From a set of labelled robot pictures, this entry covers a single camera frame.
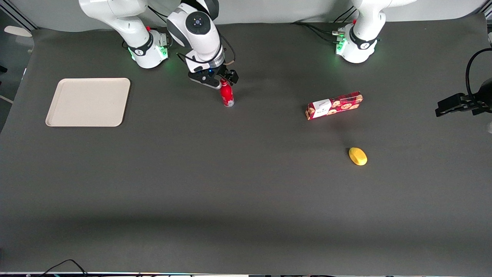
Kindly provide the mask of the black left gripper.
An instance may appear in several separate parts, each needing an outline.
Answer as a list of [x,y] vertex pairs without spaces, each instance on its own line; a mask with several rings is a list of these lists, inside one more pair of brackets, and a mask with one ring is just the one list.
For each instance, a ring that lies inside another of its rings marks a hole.
[[[492,79],[486,80],[476,93],[476,98],[472,101],[473,109],[472,115],[479,115],[482,113],[492,112]],[[456,93],[453,96],[449,96],[444,100],[437,103],[437,109],[435,110],[436,117],[453,113],[453,112],[465,112],[469,110],[469,97],[464,93]]]

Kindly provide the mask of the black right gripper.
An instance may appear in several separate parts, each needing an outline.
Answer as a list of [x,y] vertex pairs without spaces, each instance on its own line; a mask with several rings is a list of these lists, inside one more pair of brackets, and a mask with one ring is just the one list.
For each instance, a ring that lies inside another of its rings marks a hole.
[[197,80],[207,80],[218,76],[221,80],[228,81],[230,85],[236,84],[239,80],[236,70],[228,70],[227,65],[224,63],[216,68],[206,68],[195,72]]

